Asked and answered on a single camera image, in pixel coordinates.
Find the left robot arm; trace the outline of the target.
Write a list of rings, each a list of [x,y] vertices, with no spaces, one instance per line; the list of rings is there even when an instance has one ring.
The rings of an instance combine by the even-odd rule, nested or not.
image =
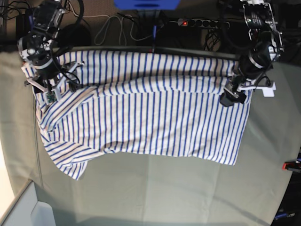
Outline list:
[[[231,76],[220,96],[225,107],[244,103],[245,91],[259,89],[264,97],[274,97],[276,84],[266,73],[284,52],[282,33],[277,29],[271,4],[264,0],[242,2],[245,24],[250,42],[246,46],[235,44],[227,34],[224,15],[231,1],[226,0],[220,11],[220,28],[226,42],[241,52],[238,69]]]

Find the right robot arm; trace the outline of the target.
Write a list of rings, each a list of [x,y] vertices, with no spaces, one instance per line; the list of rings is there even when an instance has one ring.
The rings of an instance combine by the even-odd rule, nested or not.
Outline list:
[[[70,51],[71,47],[53,50],[58,43],[65,12],[60,0],[42,1],[33,11],[31,30],[17,43],[20,57],[35,70],[34,76],[27,78],[24,85],[31,85],[34,93],[40,93],[47,104],[61,99],[60,88],[66,82],[73,92],[80,87],[80,80],[74,71],[84,62],[73,61],[60,65],[59,56]]]

